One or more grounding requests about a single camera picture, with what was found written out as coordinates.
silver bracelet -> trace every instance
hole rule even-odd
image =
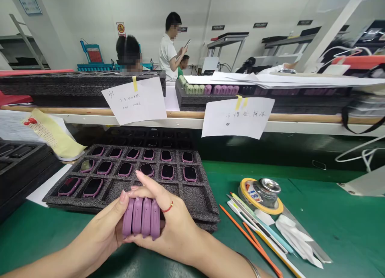
[[[261,278],[261,275],[259,274],[259,271],[257,269],[257,267],[243,254],[237,252],[239,255],[241,255],[248,263],[249,265],[251,266],[251,268],[253,269],[254,271],[254,274],[255,274],[255,277],[256,278]]]

warning sign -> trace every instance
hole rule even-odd
[[[118,29],[119,36],[126,36],[126,29],[124,28],[124,22],[117,22],[116,27]]]

green workbench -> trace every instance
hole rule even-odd
[[[358,172],[204,161],[217,203],[232,215],[226,193],[236,192],[242,178],[270,177],[282,188],[280,198],[309,234],[334,261],[318,269],[290,255],[307,277],[384,277],[384,199],[351,196],[335,183],[321,178],[346,180]],[[257,250],[221,211],[221,223],[213,235],[241,252],[275,277]],[[27,201],[0,225],[0,274],[31,263],[70,243],[93,215],[48,209]],[[281,260],[260,240],[284,277],[294,277]],[[188,266],[133,244],[123,245],[91,277],[202,277]]]

woman's hand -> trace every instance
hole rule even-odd
[[[123,214],[128,206],[128,194],[100,211],[65,249],[79,269],[79,277],[87,277],[98,269],[123,243]]]
[[[150,236],[143,239],[139,234],[127,237],[124,242],[134,242],[140,247],[153,250],[183,264],[196,266],[196,262],[202,258],[202,253],[207,249],[205,236],[209,234],[195,224],[181,198],[171,194],[140,171],[136,171],[136,176],[144,187],[132,186],[128,192],[130,198],[156,199],[163,211],[169,209],[171,203],[173,206],[164,213],[166,224],[158,239],[153,241]]]

tape roll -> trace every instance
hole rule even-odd
[[[267,208],[263,205],[261,205],[260,203],[258,203],[257,201],[255,201],[251,196],[250,194],[247,192],[247,189],[246,189],[246,182],[248,181],[256,181],[255,179],[252,179],[252,178],[244,178],[240,185],[239,185],[239,189],[240,189],[240,192],[242,193],[241,195],[241,199],[245,200],[245,202],[249,205],[252,205],[254,206],[255,208],[257,209],[260,209],[262,210],[263,212],[267,213],[267,214],[270,214],[270,215],[278,215],[280,213],[283,212],[284,210],[284,205],[282,204],[281,200],[277,197],[277,201],[276,201],[276,207],[274,209],[272,208]]]

